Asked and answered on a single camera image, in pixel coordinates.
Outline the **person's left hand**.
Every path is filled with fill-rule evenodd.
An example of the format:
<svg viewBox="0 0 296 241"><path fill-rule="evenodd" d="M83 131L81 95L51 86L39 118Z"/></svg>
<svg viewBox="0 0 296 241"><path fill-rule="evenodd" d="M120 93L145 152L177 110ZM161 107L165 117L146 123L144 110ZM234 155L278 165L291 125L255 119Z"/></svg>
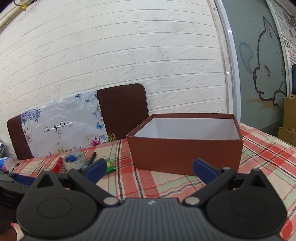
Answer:
<svg viewBox="0 0 296 241"><path fill-rule="evenodd" d="M22 239L22 232L13 226L15 223L16 211L1 205L1 240Z"/></svg>

